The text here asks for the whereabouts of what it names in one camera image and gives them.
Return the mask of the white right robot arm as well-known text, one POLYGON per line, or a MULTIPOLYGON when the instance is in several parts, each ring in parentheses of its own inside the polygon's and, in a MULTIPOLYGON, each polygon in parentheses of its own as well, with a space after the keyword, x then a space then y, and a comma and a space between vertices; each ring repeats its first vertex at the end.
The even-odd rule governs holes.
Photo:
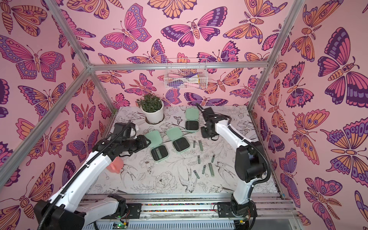
POLYGON ((234 169, 239 180, 231 198, 231 211, 237 217, 257 217, 251 195, 255 185, 267 182, 271 176, 270 164, 256 144, 231 125, 232 118, 217 114, 211 107, 196 104, 205 125, 201 127, 205 139, 222 137, 235 150, 234 169))

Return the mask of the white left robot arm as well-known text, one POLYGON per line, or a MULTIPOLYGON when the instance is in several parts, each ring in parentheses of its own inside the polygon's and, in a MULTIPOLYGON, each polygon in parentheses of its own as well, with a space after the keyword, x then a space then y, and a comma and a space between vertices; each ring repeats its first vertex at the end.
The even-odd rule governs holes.
POLYGON ((72 178, 49 200, 37 202, 34 212, 40 230, 81 230, 106 216, 127 216, 126 199, 109 195, 102 201, 80 207, 86 192, 99 175, 119 157, 131 156, 151 144, 144 135, 138 135, 131 121, 116 123, 114 132, 98 141, 86 162, 72 178))

